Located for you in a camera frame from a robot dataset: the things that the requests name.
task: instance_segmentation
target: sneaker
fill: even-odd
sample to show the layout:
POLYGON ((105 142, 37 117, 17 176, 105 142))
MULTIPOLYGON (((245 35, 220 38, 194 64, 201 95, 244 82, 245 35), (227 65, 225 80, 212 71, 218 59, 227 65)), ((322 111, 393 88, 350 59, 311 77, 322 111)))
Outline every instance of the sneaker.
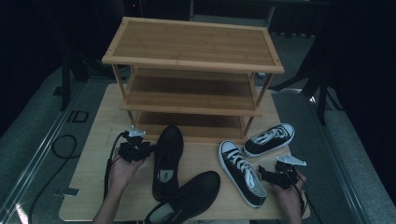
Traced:
POLYGON ((183 136, 177 126, 163 130, 154 149, 152 195, 162 201, 178 190, 177 169, 183 154, 183 136))
POLYGON ((263 133, 259 133, 244 144, 244 154, 258 157, 266 152, 286 147, 294 137, 294 128, 288 123, 278 124, 263 133))
POLYGON ((206 211, 216 200, 220 189, 220 176, 207 171, 194 177, 178 191, 162 201, 146 216, 146 224, 183 223, 206 211))
POLYGON ((219 146, 219 161, 245 202, 254 208, 261 207, 267 198, 267 191, 239 147, 232 141, 223 141, 219 146))

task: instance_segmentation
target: black canvas sneaker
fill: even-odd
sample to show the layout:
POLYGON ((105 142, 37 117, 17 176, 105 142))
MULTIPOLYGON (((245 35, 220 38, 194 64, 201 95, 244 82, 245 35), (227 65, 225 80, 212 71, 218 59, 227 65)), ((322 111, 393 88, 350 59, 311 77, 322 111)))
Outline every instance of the black canvas sneaker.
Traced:
POLYGON ((231 178, 247 204, 254 208, 261 207, 267 197, 267 191, 234 142, 223 141, 220 144, 219 162, 221 168, 231 178))
POLYGON ((178 189, 178 162, 183 154, 183 135, 177 126, 163 130, 154 149, 152 195, 162 201, 178 189))
POLYGON ((244 154, 258 157, 266 152, 286 147, 294 137, 294 128, 288 123, 278 124, 263 133, 259 133, 244 144, 244 154))
POLYGON ((194 177, 168 197, 146 216, 146 224, 183 223, 206 211, 216 200, 220 189, 220 176, 207 171, 194 177))

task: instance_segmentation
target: floor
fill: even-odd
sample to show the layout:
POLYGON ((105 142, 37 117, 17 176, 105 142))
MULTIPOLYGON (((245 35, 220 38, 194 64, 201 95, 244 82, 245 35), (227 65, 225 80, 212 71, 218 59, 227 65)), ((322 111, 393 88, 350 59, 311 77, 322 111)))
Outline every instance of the floor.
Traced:
MULTIPOLYGON (((296 74, 314 37, 272 38, 286 71, 275 77, 272 85, 276 85, 296 74)), ((7 167, 0 171, 1 223, 27 223, 27 218, 30 223, 64 223, 58 217, 59 195, 67 188, 78 159, 60 157, 81 152, 106 86, 115 80, 94 70, 87 83, 72 80, 72 101, 62 112, 61 97, 53 95, 61 80, 62 69, 49 76, 0 139, 0 162, 7 167)), ((262 78, 255 81, 260 85, 262 78)), ((272 91, 280 120, 296 130, 290 150, 308 163, 301 171, 308 177, 309 196, 318 215, 311 210, 304 223, 320 219, 323 223, 394 222, 395 207, 347 115, 328 102, 327 125, 320 124, 317 98, 300 94, 305 82, 272 91)), ((285 223, 259 220, 262 224, 279 222, 285 223)))

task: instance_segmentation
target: wooden table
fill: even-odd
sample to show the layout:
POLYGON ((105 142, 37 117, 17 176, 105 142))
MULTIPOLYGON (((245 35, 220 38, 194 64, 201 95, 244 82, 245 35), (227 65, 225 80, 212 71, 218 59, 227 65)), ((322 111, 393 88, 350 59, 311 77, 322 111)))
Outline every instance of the wooden table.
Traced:
POLYGON ((102 61, 113 66, 120 109, 147 139, 172 123, 204 143, 245 142, 273 74, 284 72, 265 27, 192 21, 124 18, 102 61), (119 64, 132 67, 126 88, 119 64), (257 72, 267 74, 259 94, 257 72))
MULTIPOLYGON (((79 189, 77 197, 65 197, 59 216, 67 221, 92 220, 103 200, 106 160, 117 135, 130 129, 129 117, 118 109, 120 90, 117 84, 110 84, 99 107, 70 188, 79 189)), ((266 113, 255 119, 248 137, 260 133, 279 123, 276 108, 270 94, 262 99, 266 113)), ((179 183, 185 184, 194 176, 208 170, 220 174, 219 196, 212 206, 193 219, 280 219, 284 218, 274 192, 268 183, 262 181, 268 197, 259 209, 249 207, 240 196, 236 186, 221 170, 218 159, 219 143, 185 142, 184 153, 179 164, 179 183)), ((275 157, 290 152, 288 147, 270 152, 257 159, 248 159, 255 169, 258 165, 274 171, 275 157)), ((137 171, 133 184, 125 190, 116 220, 143 220, 158 204, 151 194, 153 156, 146 159, 137 171)), ((304 217, 309 217, 309 209, 304 217)))

